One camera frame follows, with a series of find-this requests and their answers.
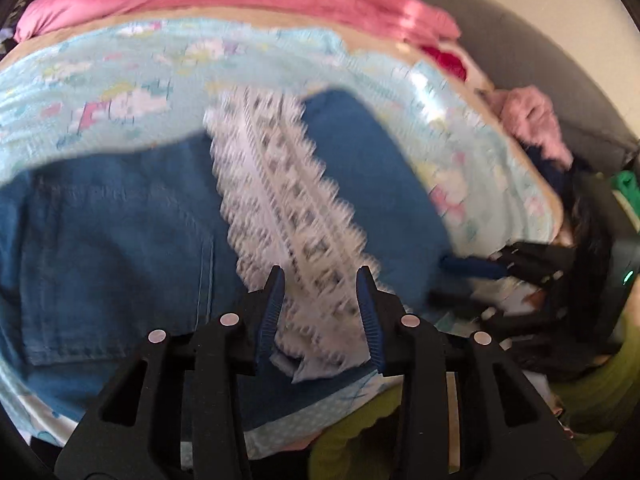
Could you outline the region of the blue denim pants lace hem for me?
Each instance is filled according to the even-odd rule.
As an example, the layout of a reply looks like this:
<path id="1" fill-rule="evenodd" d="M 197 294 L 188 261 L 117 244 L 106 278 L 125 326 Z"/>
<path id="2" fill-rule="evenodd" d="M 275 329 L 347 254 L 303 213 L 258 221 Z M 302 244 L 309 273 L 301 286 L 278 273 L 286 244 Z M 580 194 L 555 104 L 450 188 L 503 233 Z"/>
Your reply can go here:
<path id="1" fill-rule="evenodd" d="M 396 144 L 342 90 L 306 99 L 304 123 L 355 209 L 378 275 L 416 312 L 448 233 Z M 59 160 L 1 189 L 1 397 L 77 420 L 156 328 L 191 333 L 245 294 L 205 132 L 130 154 Z"/>

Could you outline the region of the green fleece right sleeve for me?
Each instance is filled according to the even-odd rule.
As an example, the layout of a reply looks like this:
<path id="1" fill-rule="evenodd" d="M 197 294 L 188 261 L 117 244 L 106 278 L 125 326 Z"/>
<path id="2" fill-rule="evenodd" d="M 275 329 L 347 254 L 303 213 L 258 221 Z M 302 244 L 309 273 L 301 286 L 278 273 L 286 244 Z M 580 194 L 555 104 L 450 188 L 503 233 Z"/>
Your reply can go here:
<path id="1" fill-rule="evenodd" d="M 581 434 L 620 431 L 639 403 L 639 327 L 624 318 L 620 351 L 576 382 L 552 382 L 564 413 L 562 422 Z"/>

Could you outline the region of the pink fluffy garment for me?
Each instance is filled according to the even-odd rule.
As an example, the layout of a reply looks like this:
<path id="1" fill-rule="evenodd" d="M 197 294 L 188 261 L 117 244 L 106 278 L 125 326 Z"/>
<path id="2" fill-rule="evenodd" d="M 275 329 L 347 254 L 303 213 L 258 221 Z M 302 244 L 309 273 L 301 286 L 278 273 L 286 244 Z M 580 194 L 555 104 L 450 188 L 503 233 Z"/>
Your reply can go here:
<path id="1" fill-rule="evenodd" d="M 492 90 L 484 100 L 502 128 L 526 146 L 539 148 L 545 160 L 564 170 L 573 165 L 573 154 L 563 141 L 551 100 L 535 86 Z"/>

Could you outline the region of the grey upholstered headboard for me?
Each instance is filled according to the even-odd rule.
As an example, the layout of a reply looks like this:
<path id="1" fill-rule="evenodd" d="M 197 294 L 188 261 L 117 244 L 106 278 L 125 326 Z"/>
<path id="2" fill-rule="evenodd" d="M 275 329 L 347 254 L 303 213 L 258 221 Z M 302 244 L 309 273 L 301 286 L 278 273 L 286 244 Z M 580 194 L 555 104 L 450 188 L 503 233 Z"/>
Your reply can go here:
<path id="1" fill-rule="evenodd" d="M 592 78 L 552 39 L 491 0 L 421 0 L 457 21 L 460 44 L 499 88 L 533 84 L 552 101 L 565 143 L 604 174 L 639 171 L 639 139 Z"/>

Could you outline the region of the red patterned pillow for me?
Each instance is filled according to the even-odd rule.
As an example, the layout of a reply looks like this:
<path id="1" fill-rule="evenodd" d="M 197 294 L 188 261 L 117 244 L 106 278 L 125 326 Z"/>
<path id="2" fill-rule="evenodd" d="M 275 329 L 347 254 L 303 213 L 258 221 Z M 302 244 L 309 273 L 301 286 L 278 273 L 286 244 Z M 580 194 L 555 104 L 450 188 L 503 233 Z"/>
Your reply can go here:
<path id="1" fill-rule="evenodd" d="M 441 42 L 437 46 L 421 48 L 448 75 L 458 78 L 474 91 L 488 92 L 495 89 L 494 83 L 456 42 Z"/>

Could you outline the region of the light blue cartoon cat bedsheet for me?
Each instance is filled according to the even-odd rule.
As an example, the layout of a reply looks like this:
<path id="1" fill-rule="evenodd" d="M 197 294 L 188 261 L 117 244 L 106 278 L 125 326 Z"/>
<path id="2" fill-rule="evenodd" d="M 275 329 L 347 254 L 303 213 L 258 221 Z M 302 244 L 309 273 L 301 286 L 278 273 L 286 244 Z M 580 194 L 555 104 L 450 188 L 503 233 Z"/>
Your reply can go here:
<path id="1" fill-rule="evenodd" d="M 210 18 L 134 21 L 46 47 L 1 73 L 1 188 L 26 170 L 209 135 L 209 156 L 245 292 L 282 266 L 286 293 L 264 377 L 244 384 L 248 454 L 316 436 L 393 379 L 367 362 L 356 271 L 378 262 L 355 209 L 316 152 L 306 99 L 342 90 L 398 147 L 434 205 L 450 252 L 548 242 L 562 207 L 523 150 L 424 62 L 350 53 L 325 28 L 265 30 Z M 63 444 L 73 420 L 39 411 Z"/>

